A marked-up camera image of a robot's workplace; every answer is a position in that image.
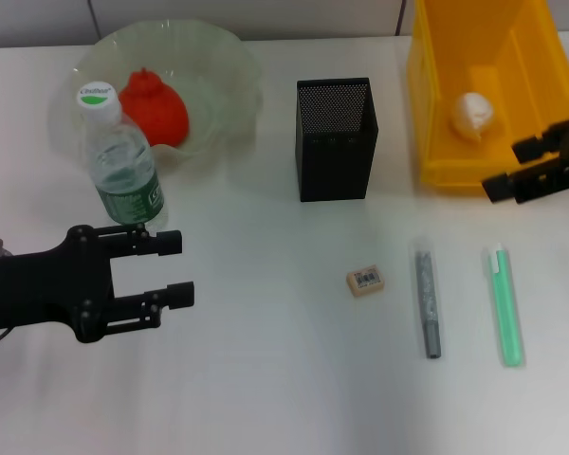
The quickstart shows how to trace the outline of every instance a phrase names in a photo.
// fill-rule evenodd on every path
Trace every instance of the eraser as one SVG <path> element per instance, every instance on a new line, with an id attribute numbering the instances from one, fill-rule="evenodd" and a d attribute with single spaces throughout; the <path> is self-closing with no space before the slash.
<path id="1" fill-rule="evenodd" d="M 380 291 L 384 286 L 383 275 L 376 265 L 348 273 L 346 281 L 355 297 Z"/>

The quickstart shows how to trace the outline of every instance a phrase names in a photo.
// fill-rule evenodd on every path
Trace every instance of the green pen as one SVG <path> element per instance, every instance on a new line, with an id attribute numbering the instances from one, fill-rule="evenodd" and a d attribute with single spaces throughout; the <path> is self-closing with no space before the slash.
<path id="1" fill-rule="evenodd" d="M 512 289 L 510 263 L 501 244 L 497 245 L 489 255 L 489 269 L 493 283 L 493 296 L 500 328 L 500 344 L 502 345 L 504 364 L 507 367 L 518 367 L 523 363 L 521 331 Z"/>

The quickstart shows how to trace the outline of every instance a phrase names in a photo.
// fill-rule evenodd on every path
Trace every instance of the plastic water bottle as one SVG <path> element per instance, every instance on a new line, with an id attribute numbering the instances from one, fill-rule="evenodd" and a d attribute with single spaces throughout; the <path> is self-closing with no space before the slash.
<path id="1" fill-rule="evenodd" d="M 125 114 L 114 87 L 91 82 L 77 102 L 85 120 L 88 171 L 115 222 L 145 223 L 162 230 L 167 210 L 158 182 L 152 149 L 138 126 Z"/>

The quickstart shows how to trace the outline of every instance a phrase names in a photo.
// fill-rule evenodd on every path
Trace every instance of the gray marker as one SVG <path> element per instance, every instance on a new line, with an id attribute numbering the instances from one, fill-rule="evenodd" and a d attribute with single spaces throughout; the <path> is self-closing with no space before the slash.
<path id="1" fill-rule="evenodd" d="M 439 358 L 440 334 L 436 310 L 436 289 L 432 271 L 432 257 L 429 251 L 417 251 L 415 253 L 415 272 L 417 274 L 419 311 L 424 329 L 426 355 L 428 358 Z"/>

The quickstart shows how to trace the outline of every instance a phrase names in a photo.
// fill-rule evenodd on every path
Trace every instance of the white egg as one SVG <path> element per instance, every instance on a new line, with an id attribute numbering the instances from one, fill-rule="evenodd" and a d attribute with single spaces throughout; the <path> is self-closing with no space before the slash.
<path id="1" fill-rule="evenodd" d="M 455 130 L 466 139 L 480 142 L 493 123 L 493 106 L 480 93 L 466 93 L 456 100 L 451 112 Z"/>

